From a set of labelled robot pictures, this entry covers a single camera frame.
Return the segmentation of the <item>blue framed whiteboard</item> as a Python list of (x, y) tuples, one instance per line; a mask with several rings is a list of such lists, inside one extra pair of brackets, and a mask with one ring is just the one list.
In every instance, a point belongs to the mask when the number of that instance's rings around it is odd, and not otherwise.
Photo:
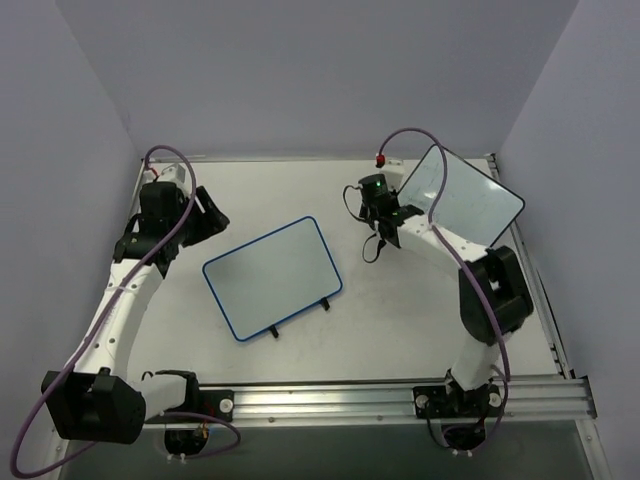
[(344, 288), (317, 220), (304, 216), (202, 266), (205, 281), (238, 342), (270, 333)]

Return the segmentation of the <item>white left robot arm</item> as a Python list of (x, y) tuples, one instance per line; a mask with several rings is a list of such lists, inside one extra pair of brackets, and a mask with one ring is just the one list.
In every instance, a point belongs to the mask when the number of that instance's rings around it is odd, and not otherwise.
[(65, 440), (133, 443), (144, 423), (166, 412), (194, 417), (202, 405), (195, 373), (160, 370), (126, 380), (134, 340), (149, 303), (180, 249), (223, 232), (229, 224), (199, 186), (153, 181), (139, 192), (139, 210), (116, 242), (110, 278), (87, 337), (64, 372), (50, 371), (41, 390)]

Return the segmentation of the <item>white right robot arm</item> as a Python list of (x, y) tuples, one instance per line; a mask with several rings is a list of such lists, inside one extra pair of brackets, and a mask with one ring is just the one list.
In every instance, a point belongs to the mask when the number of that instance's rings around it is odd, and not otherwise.
[(495, 416), (507, 390), (493, 378), (511, 376), (509, 337), (533, 312), (533, 301), (517, 254), (506, 246), (474, 244), (429, 221), (414, 205), (402, 205), (382, 174), (358, 181), (357, 220), (367, 224), (380, 247), (391, 245), (427, 260), (458, 285), (463, 347), (447, 371), (443, 386), (429, 395), (425, 413), (439, 418)]

